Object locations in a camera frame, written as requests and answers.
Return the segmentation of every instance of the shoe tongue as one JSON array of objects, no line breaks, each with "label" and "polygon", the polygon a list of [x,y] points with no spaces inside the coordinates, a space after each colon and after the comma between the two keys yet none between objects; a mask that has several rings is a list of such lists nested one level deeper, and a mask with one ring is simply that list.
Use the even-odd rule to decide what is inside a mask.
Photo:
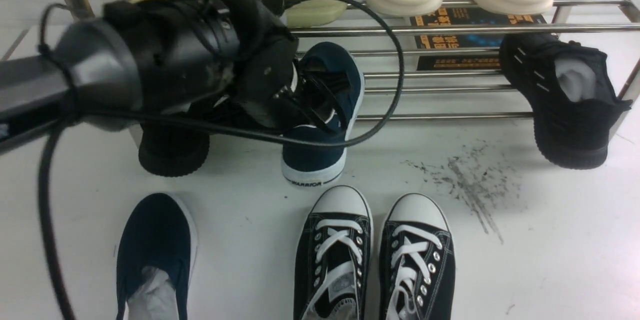
[{"label": "shoe tongue", "polygon": [[327,289],[316,301],[315,312],[322,319],[350,320],[351,317],[346,317],[348,314],[354,320],[357,317],[355,267],[349,254],[349,247],[340,242],[334,244],[326,254],[327,274],[339,266],[348,267],[348,270],[343,270],[338,278],[327,284]]}]

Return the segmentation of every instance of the black canvas sneaker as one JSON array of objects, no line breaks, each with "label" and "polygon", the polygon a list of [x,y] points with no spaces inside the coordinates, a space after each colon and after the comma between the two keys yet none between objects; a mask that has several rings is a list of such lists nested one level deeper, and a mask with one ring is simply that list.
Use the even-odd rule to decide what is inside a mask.
[{"label": "black canvas sneaker", "polygon": [[607,74],[607,54],[550,33],[506,35],[500,66],[533,109],[535,142],[563,168],[592,169],[607,158],[611,127],[629,110]]},{"label": "black canvas sneaker", "polygon": [[398,199],[379,248],[380,320],[451,318],[456,260],[441,209],[429,197]]},{"label": "black canvas sneaker", "polygon": [[297,245],[294,320],[363,320],[372,233],[358,190],[336,186],[318,199]]}]

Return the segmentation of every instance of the shoelace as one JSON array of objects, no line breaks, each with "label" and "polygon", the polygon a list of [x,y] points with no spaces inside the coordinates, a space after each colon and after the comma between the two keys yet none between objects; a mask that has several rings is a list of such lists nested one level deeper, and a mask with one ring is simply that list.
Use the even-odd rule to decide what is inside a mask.
[{"label": "shoelace", "polygon": [[[322,256],[324,256],[327,251],[329,251],[329,249],[331,247],[333,247],[334,244],[340,242],[342,244],[345,244],[346,246],[348,246],[351,251],[353,252],[353,254],[356,257],[356,260],[358,261],[358,265],[362,264],[362,250],[359,249],[358,245],[355,244],[355,242],[353,240],[351,240],[351,238],[349,238],[349,229],[354,229],[355,231],[358,232],[358,234],[362,234],[363,230],[362,230],[362,226],[360,224],[358,224],[358,222],[355,222],[353,220],[338,220],[338,219],[325,219],[325,220],[320,220],[318,222],[318,224],[315,225],[315,229],[316,231],[322,229],[326,227],[327,228],[327,234],[329,235],[329,237],[322,242],[322,244],[318,244],[315,247],[315,263],[316,265],[320,264],[320,262],[322,261]],[[333,227],[340,227],[340,228],[347,228],[347,229],[343,229],[343,230],[336,230]],[[314,240],[318,241],[321,238],[321,234],[318,233]],[[314,271],[314,275],[316,276],[315,280],[313,281],[313,287],[315,288],[316,286],[319,285],[320,283],[320,270],[322,269],[321,265],[318,265],[315,268]],[[338,265],[336,268],[334,268],[333,270],[331,270],[331,272],[327,272],[326,276],[324,277],[324,282],[322,283],[322,285],[320,285],[320,287],[318,287],[315,291],[315,294],[313,295],[313,297],[311,298],[311,300],[309,301],[309,304],[313,305],[315,304],[318,299],[320,298],[320,296],[322,295],[322,293],[325,292],[325,290],[327,290],[327,288],[329,287],[330,284],[332,284],[334,281],[336,281],[339,277],[343,276],[343,274],[349,272],[349,271],[353,271],[354,270],[354,266],[352,265],[352,263],[350,262],[345,262],[341,265]]]},{"label": "shoelace", "polygon": [[[431,242],[436,246],[438,250],[442,250],[442,242],[439,240],[438,236],[432,233],[415,228],[413,226],[400,225],[393,231],[393,234],[391,234],[391,236],[395,238],[400,232],[410,232]],[[427,295],[428,290],[426,285],[431,284],[431,274],[436,271],[435,265],[433,263],[429,263],[427,265],[427,263],[425,263],[425,259],[423,259],[423,257],[419,254],[420,252],[425,252],[427,250],[427,247],[429,247],[429,243],[426,241],[411,243],[411,241],[409,241],[409,239],[405,237],[404,244],[391,255],[391,268],[394,268],[396,266],[396,263],[398,263],[398,261],[402,259],[403,256],[411,257],[416,265],[418,265],[418,269],[422,273],[425,281],[425,285],[420,286],[420,292],[422,293],[422,295],[418,294],[416,296],[416,301],[418,302],[419,306],[423,305],[422,297]],[[391,300],[389,301],[389,306],[386,309],[386,320],[400,320],[400,314],[398,314],[398,311],[396,311],[396,304],[398,303],[398,297],[400,297],[400,294],[404,296],[404,304],[407,313],[415,314],[418,311],[418,309],[416,308],[416,304],[414,304],[412,294],[410,293],[410,291],[407,291],[407,289],[413,290],[416,279],[418,279],[418,272],[416,272],[416,270],[413,270],[411,267],[403,266],[403,264],[404,261],[401,261],[397,275],[395,277],[395,285],[393,286],[393,292],[391,293]]]},{"label": "shoelace", "polygon": [[353,254],[355,255],[358,265],[362,264],[362,250],[359,249],[358,245],[355,244],[353,240],[349,237],[349,229],[343,229],[337,231],[332,227],[340,227],[340,228],[350,228],[354,229],[358,232],[358,234],[362,234],[362,226],[353,220],[336,220],[336,219],[325,219],[320,220],[318,224],[315,225],[316,230],[320,230],[324,227],[327,227],[326,233],[329,237],[322,243],[315,247],[315,263],[319,264],[322,261],[322,256],[326,254],[326,252],[337,242],[341,242],[348,246]]}]

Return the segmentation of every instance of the stainless steel rail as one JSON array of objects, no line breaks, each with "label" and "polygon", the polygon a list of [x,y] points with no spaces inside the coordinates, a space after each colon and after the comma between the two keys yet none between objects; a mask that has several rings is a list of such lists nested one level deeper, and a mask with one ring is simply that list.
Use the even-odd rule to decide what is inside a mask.
[{"label": "stainless steel rail", "polygon": [[[70,6],[76,19],[82,19],[92,15],[89,1],[64,0]],[[446,7],[472,8],[476,7],[473,0],[445,0]],[[630,23],[595,23],[595,24],[567,24],[573,7],[609,5],[617,6],[626,15]],[[518,24],[515,26],[500,25],[466,25],[466,26],[392,26],[394,33],[400,36],[419,35],[473,35],[484,34],[516,34],[516,33],[601,33],[618,31],[640,31],[640,10],[629,0],[555,0],[557,7],[553,22],[550,24]],[[362,37],[384,36],[386,33],[379,27],[351,26],[351,27],[325,27],[325,28],[298,28],[292,32],[301,38],[337,38],[337,37]],[[405,56],[458,56],[458,55],[496,55],[498,48],[465,48],[465,49],[406,49]],[[358,49],[352,51],[356,58],[395,57],[397,53],[393,49],[368,50]],[[409,71],[406,74],[407,85],[403,89],[405,94],[439,94],[439,93],[496,93],[514,90],[512,86],[504,83],[495,85],[448,85],[448,86],[416,86],[411,85],[415,79],[452,79],[464,77],[497,77],[501,76],[499,70],[493,69],[467,69],[456,71]],[[384,81],[397,79],[397,72],[367,72],[365,78],[368,81]],[[391,94],[394,87],[369,87],[365,90],[366,96]],[[640,60],[638,61],[628,81],[619,93],[620,99],[637,100],[640,96]],[[425,121],[425,120],[478,120],[478,119],[522,119],[530,118],[530,112],[478,112],[478,113],[414,113],[394,114],[392,120],[396,121]],[[381,115],[360,115],[359,121],[378,121]],[[612,135],[618,128],[622,119],[612,129]]]}]

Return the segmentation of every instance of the navy blue slip-on shoe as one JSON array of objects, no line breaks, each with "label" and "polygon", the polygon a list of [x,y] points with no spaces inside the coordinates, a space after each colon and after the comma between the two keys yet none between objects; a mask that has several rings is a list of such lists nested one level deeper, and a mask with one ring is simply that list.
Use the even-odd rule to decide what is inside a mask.
[{"label": "navy blue slip-on shoe", "polygon": [[140,201],[126,222],[118,247],[116,291],[118,316],[146,281],[145,267],[163,270],[175,289],[180,320],[187,319],[187,295],[196,257],[197,233],[185,204],[168,194]]},{"label": "navy blue slip-on shoe", "polygon": [[[327,133],[312,124],[296,126],[283,135],[287,138],[321,143],[348,140],[362,103],[364,76],[349,51],[333,42],[321,42],[309,49],[300,60],[300,66],[304,69],[311,63],[314,66],[322,64],[330,73],[345,74],[349,82],[349,90],[336,94],[336,99],[348,121],[347,130],[341,131],[340,119],[334,113],[326,124],[338,135]],[[282,174],[295,186],[303,188],[324,186],[340,178],[345,169],[346,158],[345,147],[320,149],[285,145],[282,147]]]}]

